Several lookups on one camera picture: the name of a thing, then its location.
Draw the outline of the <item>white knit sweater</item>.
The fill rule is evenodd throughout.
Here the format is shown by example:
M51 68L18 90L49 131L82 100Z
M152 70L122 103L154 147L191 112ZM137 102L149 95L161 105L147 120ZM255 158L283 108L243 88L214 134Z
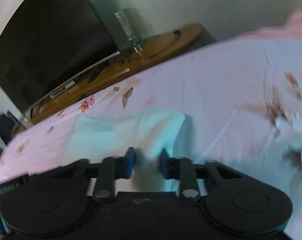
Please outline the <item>white knit sweater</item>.
M97 119L79 115L73 124L61 157L62 165L79 159L99 163L104 158L124 156L133 147L137 159L130 180L119 179L117 191L177 191L175 180L165 180L160 173L159 156L166 150L171 157L185 121L177 111L151 110L116 119Z

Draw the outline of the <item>black chair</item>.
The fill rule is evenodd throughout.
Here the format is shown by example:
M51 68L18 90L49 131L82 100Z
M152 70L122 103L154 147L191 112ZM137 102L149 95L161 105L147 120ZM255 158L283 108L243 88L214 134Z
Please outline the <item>black chair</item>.
M5 113L0 114L0 138L7 145L12 140L12 130L15 122Z

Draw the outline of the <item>dark remote in holder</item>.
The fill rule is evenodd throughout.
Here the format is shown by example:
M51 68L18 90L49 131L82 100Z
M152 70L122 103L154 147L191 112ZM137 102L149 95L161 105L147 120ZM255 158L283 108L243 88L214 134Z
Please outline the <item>dark remote in holder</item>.
M11 121L13 121L13 123L14 123L13 130L14 131L21 127L22 122L18 118L16 118L9 110L6 111L6 115L8 116L8 118Z

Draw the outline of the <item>pink floral bed sheet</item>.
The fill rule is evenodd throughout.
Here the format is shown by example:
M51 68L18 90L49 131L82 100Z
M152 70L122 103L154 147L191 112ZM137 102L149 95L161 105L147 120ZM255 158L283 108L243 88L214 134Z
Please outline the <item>pink floral bed sheet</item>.
M185 121L174 153L215 159L291 194L286 228L302 239L301 172L284 158L302 144L302 11L282 27L262 28L198 49L120 81L16 136L0 157L0 183L62 165L75 119L116 119L151 110Z

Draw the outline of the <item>silver set-top box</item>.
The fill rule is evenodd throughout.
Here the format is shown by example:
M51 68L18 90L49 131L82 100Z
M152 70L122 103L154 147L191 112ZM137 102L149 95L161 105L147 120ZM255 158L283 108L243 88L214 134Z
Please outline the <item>silver set-top box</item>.
M61 86L60 88L58 88L57 90L55 90L54 92L52 92L49 96L51 99L55 99L58 96L60 96L62 93L64 93L67 89L70 89L71 87L73 87L75 85L75 81L69 81L68 83L66 83L65 85Z

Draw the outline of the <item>wooden tv bench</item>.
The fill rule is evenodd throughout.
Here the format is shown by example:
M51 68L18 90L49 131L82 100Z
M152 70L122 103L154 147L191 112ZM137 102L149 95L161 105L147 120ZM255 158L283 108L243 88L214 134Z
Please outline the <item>wooden tv bench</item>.
M80 82L57 98L44 100L39 109L34 111L30 124L35 125L81 99L183 53L199 40L203 31L203 26L195 23L148 38L141 55L136 52L126 55L120 63L114 63L103 69L91 83L88 83L93 73L90 70L84 74Z

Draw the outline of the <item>black curved television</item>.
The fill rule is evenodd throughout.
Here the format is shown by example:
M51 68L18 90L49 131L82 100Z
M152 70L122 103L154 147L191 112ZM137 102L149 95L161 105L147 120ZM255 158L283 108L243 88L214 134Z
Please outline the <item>black curved television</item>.
M0 35L0 87L25 112L118 53L89 0L24 0Z

